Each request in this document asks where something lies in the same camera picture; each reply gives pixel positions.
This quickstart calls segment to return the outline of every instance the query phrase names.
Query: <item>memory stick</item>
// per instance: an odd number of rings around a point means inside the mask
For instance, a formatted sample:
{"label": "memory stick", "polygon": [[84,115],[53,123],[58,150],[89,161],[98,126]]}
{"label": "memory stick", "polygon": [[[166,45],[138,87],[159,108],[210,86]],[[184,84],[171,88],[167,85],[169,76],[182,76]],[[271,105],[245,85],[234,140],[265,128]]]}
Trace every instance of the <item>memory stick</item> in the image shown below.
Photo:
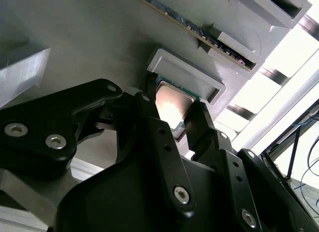
{"label": "memory stick", "polygon": [[193,24],[190,20],[186,19],[185,17],[179,15],[177,12],[172,10],[171,8],[167,7],[165,4],[161,3],[158,0],[141,0],[146,3],[148,6],[152,7],[153,9],[159,11],[163,15],[167,16],[179,26],[183,27],[184,29],[190,31],[196,38],[219,52],[220,54],[224,55],[231,61],[235,62],[242,68],[247,71],[251,71],[254,67],[254,63],[250,60],[246,59],[233,49],[231,49],[226,44],[222,43],[218,39],[216,39],[211,34],[205,32],[200,27]]}

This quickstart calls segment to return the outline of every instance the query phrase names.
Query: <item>black bracket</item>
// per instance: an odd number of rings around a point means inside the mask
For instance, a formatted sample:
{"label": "black bracket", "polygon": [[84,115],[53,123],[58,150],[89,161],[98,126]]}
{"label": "black bracket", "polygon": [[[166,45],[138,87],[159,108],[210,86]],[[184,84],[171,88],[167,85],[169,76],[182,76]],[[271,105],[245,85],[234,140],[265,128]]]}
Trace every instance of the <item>black bracket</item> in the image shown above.
{"label": "black bracket", "polygon": [[179,219],[193,216],[196,200],[167,122],[161,121],[154,100],[135,95],[139,120],[137,143],[157,169],[163,199]]}
{"label": "black bracket", "polygon": [[192,104],[184,123],[189,149],[195,152],[192,160],[213,168],[223,178],[234,223],[244,231],[261,231],[243,163],[233,154],[227,135],[214,128],[205,103]]}
{"label": "black bracket", "polygon": [[[1,110],[0,168],[36,178],[65,173],[77,144],[103,131],[90,125],[90,113],[121,95],[116,84],[99,79]],[[21,129],[7,128],[12,123],[22,124],[27,133],[9,135],[8,129]],[[59,150],[48,147],[45,141],[50,135],[62,136],[66,145]]]}

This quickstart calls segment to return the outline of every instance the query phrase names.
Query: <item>silver screw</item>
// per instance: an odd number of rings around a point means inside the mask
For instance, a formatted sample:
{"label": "silver screw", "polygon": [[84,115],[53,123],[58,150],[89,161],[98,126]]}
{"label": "silver screw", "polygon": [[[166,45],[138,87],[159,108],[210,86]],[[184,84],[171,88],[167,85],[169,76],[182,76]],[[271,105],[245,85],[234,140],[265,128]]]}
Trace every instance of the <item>silver screw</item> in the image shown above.
{"label": "silver screw", "polygon": [[248,153],[248,155],[249,155],[251,158],[254,158],[254,157],[255,157],[254,153],[252,153],[251,151],[247,151],[247,153]]}
{"label": "silver screw", "polygon": [[108,89],[109,89],[110,91],[116,91],[116,88],[115,88],[114,86],[108,86]]}
{"label": "silver screw", "polygon": [[24,136],[28,133],[28,128],[21,123],[10,123],[5,126],[4,132],[8,136],[20,137]]}
{"label": "silver screw", "polygon": [[241,216],[251,228],[255,228],[257,226],[255,218],[247,210],[243,209],[241,211]]}
{"label": "silver screw", "polygon": [[227,139],[228,136],[224,133],[224,132],[220,132],[220,135],[224,138],[224,139]]}
{"label": "silver screw", "polygon": [[61,135],[53,134],[45,139],[45,144],[54,150],[61,150],[66,146],[66,139]]}
{"label": "silver screw", "polygon": [[150,101],[150,99],[147,96],[143,96],[143,99],[146,101]]}
{"label": "silver screw", "polygon": [[188,192],[181,186],[176,186],[174,189],[174,195],[182,204],[187,204],[189,202]]}

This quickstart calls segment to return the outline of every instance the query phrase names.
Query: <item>cable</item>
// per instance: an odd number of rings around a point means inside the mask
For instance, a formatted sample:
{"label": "cable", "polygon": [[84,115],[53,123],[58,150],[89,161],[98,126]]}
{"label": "cable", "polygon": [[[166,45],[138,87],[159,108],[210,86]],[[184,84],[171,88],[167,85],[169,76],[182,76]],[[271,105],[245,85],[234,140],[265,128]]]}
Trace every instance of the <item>cable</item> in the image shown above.
{"label": "cable", "polygon": [[301,186],[297,186],[296,188],[294,188],[294,190],[301,188],[302,186],[305,186],[306,184],[303,183]]}
{"label": "cable", "polygon": [[303,184],[303,178],[305,176],[305,174],[311,169],[312,166],[314,166],[317,162],[319,161],[319,157],[316,159],[316,161],[304,172],[303,176],[301,177],[301,180],[300,180],[300,192],[301,192],[301,195],[303,196],[305,202],[307,203],[307,205],[319,216],[319,213],[317,211],[314,210],[314,208],[308,203],[308,201],[306,200],[305,196],[304,196],[304,193],[303,193],[303,187],[302,187],[302,184]]}
{"label": "cable", "polygon": [[310,162],[309,162],[309,161],[310,161],[311,153],[313,152],[313,149],[314,149],[314,147],[316,146],[316,144],[318,143],[318,141],[319,141],[319,136],[317,137],[317,139],[315,140],[315,142],[313,143],[313,145],[310,147],[310,150],[309,150],[308,156],[307,156],[308,170],[310,170],[311,173],[313,173],[313,174],[316,175],[316,176],[319,176],[319,175],[316,174],[315,172],[313,172],[313,171],[311,170],[311,166],[310,166]]}
{"label": "cable", "polygon": [[292,126],[304,126],[309,124],[312,121],[319,121],[319,111],[317,111],[315,114],[311,115],[304,123],[300,123],[300,124],[292,124]]}

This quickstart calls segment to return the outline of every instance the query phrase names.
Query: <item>black cable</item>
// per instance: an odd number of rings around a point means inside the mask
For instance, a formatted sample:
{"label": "black cable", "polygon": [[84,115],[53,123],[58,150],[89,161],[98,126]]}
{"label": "black cable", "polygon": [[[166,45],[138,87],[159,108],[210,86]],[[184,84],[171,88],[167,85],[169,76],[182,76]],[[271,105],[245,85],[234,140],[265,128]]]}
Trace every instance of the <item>black cable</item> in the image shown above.
{"label": "black cable", "polygon": [[294,188],[294,190],[296,190],[296,189],[299,189],[299,188],[301,188],[302,186],[297,186],[296,188]]}
{"label": "black cable", "polygon": [[307,205],[319,216],[319,213],[317,211],[314,210],[314,208],[308,203],[308,201],[306,200],[305,196],[304,196],[304,193],[303,193],[303,187],[302,187],[302,184],[303,184],[303,178],[305,176],[305,174],[311,169],[312,166],[314,166],[317,162],[319,161],[319,157],[316,158],[316,161],[311,165],[309,166],[309,168],[304,172],[303,176],[301,177],[301,180],[300,180],[300,192],[301,192],[301,195],[303,196],[304,200],[306,201]]}
{"label": "black cable", "polygon": [[318,141],[319,141],[319,136],[317,137],[317,139],[315,140],[315,142],[313,143],[313,145],[310,147],[310,150],[309,150],[308,156],[307,156],[308,170],[310,170],[311,173],[313,173],[313,174],[316,175],[316,176],[319,176],[319,175],[316,174],[315,172],[313,172],[313,171],[311,170],[311,167],[312,167],[312,166],[310,166],[310,156],[311,156],[311,153],[313,152],[314,147],[315,147],[316,144],[318,143]]}

